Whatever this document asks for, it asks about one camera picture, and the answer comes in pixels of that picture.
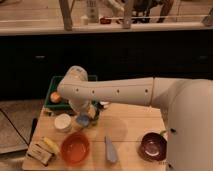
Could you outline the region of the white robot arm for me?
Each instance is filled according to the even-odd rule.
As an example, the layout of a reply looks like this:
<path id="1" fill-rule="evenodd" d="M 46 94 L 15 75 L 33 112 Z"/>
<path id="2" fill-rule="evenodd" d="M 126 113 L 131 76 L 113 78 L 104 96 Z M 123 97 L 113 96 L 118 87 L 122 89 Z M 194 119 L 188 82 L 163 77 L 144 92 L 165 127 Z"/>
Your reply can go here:
<path id="1" fill-rule="evenodd" d="M 57 91 L 83 112 L 91 101 L 158 108 L 167 120 L 166 171 L 213 171 L 213 80 L 147 77 L 90 81 L 72 66 Z"/>

